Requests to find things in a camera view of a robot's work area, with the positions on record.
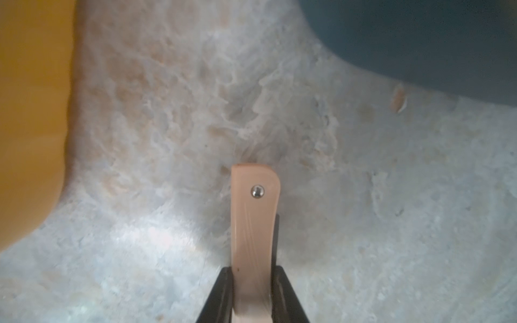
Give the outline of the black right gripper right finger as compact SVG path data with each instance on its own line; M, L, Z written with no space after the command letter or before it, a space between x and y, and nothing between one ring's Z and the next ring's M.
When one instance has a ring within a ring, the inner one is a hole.
M273 272L273 323L309 323L282 266Z

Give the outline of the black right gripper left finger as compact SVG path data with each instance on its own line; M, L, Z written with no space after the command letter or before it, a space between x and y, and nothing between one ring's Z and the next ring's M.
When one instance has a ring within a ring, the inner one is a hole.
M232 269L222 268L196 323L231 323L234 296Z

